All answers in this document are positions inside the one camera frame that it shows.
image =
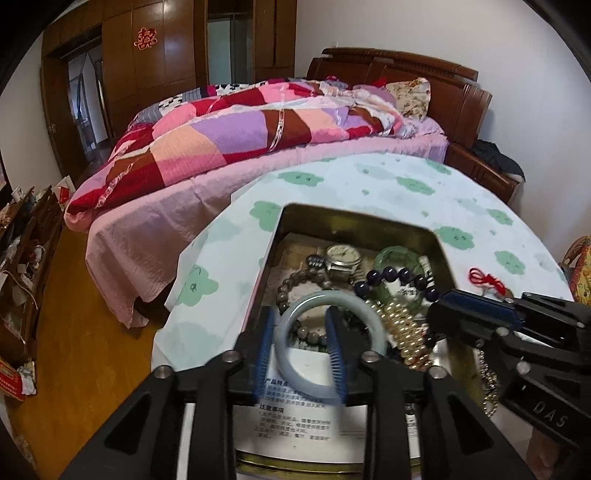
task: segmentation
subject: patchwork quilt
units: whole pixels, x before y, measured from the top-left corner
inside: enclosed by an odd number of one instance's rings
[[[181,98],[180,104],[172,98],[158,104],[158,113],[140,112],[107,165],[78,189],[68,213],[110,209],[276,150],[389,135],[404,124],[379,96],[329,82],[271,81],[231,90],[197,100]]]

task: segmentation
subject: floral pillow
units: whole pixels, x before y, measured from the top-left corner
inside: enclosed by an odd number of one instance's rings
[[[388,83],[386,90],[396,98],[396,108],[402,116],[417,120],[423,120],[427,116],[431,101],[431,83],[426,78]]]

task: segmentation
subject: red string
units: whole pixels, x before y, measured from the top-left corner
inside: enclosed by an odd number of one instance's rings
[[[472,283],[473,285],[490,285],[499,294],[503,296],[507,292],[507,289],[503,285],[503,282],[493,277],[492,275],[484,275],[484,272],[479,268],[470,269],[470,273],[468,274],[468,280],[470,280],[470,283]]]

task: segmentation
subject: beaded bracelet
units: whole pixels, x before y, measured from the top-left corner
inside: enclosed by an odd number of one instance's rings
[[[298,270],[286,278],[277,288],[275,301],[277,302],[279,313],[283,315],[283,313],[289,308],[288,294],[293,287],[297,287],[298,285],[307,282],[316,283],[322,288],[322,290],[333,289],[333,284],[329,280],[328,275],[325,272],[320,271],[318,268],[310,267]],[[326,335],[311,332],[308,327],[302,326],[299,320],[296,320],[291,332],[294,337],[310,346],[318,346],[321,351],[326,349]]]
[[[427,301],[434,302],[439,298],[439,292],[435,287],[428,286],[425,276],[413,277],[413,273],[408,268],[396,271],[394,267],[385,267],[381,273],[370,270],[366,281],[358,281],[353,289],[358,297],[365,300],[365,303],[376,311],[384,328],[396,342],[404,364],[413,370],[426,370],[432,365],[429,353],[435,346],[435,338],[424,334],[423,327],[414,321],[410,310],[403,305],[401,297],[390,297],[390,301],[384,303],[370,299],[373,289],[381,285],[382,281],[391,283],[396,280],[400,280],[402,285],[412,282]]]

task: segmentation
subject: yellow patterned bag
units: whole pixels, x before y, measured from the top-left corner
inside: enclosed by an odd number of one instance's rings
[[[582,236],[573,243],[560,266],[568,269],[575,260],[570,291],[576,301],[591,306],[591,236]]]

